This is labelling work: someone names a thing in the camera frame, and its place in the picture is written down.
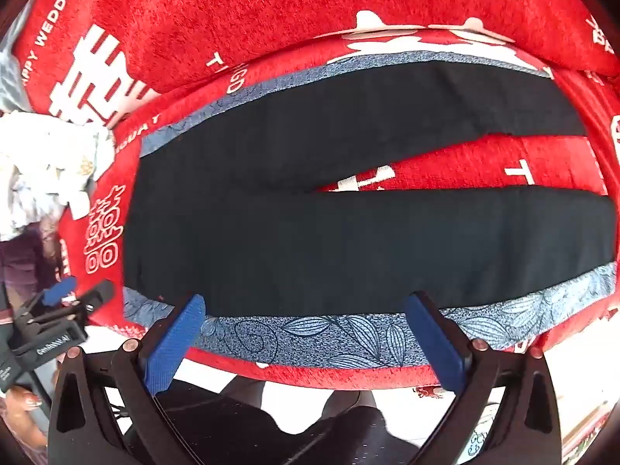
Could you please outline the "person's left hand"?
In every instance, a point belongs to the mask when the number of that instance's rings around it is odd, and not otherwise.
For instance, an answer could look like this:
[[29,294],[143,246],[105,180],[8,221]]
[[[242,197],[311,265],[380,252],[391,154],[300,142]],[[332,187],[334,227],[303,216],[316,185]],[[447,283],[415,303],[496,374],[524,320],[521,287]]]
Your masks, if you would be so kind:
[[15,437],[33,449],[45,448],[47,437],[31,417],[31,412],[39,408],[42,401],[21,386],[9,389],[4,401],[6,406],[4,421]]

